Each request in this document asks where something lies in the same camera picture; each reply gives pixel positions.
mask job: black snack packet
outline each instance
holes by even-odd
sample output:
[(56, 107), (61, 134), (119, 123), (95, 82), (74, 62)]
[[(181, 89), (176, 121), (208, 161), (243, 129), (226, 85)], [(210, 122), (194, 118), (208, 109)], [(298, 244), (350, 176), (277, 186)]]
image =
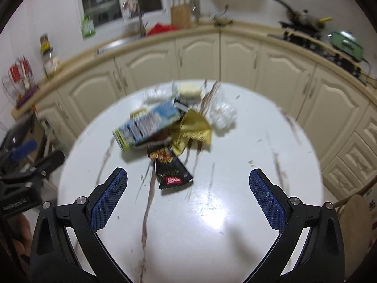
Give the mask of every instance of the black snack packet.
[(154, 162), (160, 189), (179, 187), (192, 181), (193, 176), (174, 154), (171, 146), (148, 148), (147, 154)]

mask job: red bag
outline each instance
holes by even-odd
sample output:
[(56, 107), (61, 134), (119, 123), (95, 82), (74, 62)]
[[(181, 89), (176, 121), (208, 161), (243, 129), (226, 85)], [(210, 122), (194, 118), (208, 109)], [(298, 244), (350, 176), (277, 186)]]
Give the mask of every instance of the red bag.
[(165, 24), (157, 23), (149, 31), (149, 33), (147, 34), (147, 36), (156, 35), (156, 34), (159, 34), (159, 33), (170, 32), (170, 31), (176, 31), (176, 30), (178, 30), (178, 29), (176, 27), (174, 27), (174, 26), (167, 25), (167, 24), (165, 25)]

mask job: drawer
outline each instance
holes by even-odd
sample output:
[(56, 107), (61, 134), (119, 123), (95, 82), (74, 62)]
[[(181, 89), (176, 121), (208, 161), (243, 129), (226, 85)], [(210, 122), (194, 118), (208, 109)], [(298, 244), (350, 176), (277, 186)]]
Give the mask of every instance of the drawer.
[(367, 143), (368, 146), (377, 154), (377, 108), (369, 105), (361, 119), (356, 133)]
[(322, 171), (324, 185), (338, 199), (342, 200), (364, 187), (351, 169), (335, 157)]
[(367, 185), (377, 173), (377, 156), (357, 133), (353, 133), (338, 157)]

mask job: marble table top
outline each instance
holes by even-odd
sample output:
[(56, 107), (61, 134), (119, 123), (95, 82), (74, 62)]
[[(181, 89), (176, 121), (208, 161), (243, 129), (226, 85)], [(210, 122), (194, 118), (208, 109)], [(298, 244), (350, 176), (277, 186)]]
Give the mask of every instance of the marble table top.
[[(207, 83), (207, 92), (213, 84)], [(213, 131), (210, 146), (194, 142), (180, 156), (194, 176), (192, 186), (159, 190), (146, 151), (122, 152), (114, 141), (112, 131), (140, 108), (145, 90), (119, 100), (92, 121), (65, 162), (59, 204), (88, 196), (116, 167), (127, 171), (128, 186), (98, 235), (134, 282), (243, 282), (278, 236), (249, 188), (255, 168), (287, 196), (322, 205), (319, 162), (301, 127), (255, 92), (228, 83), (221, 89), (238, 117), (229, 131)], [(307, 233), (305, 229), (285, 271), (293, 268)], [(75, 245), (74, 233), (69, 235)], [(91, 271), (78, 246), (76, 251), (83, 268)]]

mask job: cream cabinet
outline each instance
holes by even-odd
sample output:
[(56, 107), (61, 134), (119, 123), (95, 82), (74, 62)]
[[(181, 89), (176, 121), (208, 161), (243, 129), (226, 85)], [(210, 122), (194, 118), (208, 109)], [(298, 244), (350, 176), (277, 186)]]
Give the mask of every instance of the cream cabinet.
[(223, 34), (220, 39), (221, 81), (255, 90), (261, 42)]
[(297, 118), (312, 80), (315, 62), (291, 51), (262, 45), (256, 91)]
[(219, 33), (175, 40), (180, 79), (220, 80)]
[(338, 156), (364, 185), (376, 176), (377, 156), (357, 133), (352, 134)]
[(356, 133), (377, 154), (377, 108), (371, 104), (356, 128)]
[(39, 119), (45, 118), (55, 132), (56, 138), (70, 149), (81, 130), (69, 115), (63, 100), (56, 91), (35, 105)]
[(339, 158), (335, 157), (322, 171), (324, 185), (338, 199), (344, 199), (364, 187), (351, 169)]
[(350, 138), (367, 105), (366, 97), (337, 74), (316, 67), (297, 121), (316, 150), (322, 168)]
[(115, 62), (127, 94), (180, 77), (174, 41), (118, 56)]
[(78, 75), (60, 87), (58, 93), (81, 130), (126, 95), (114, 60)]

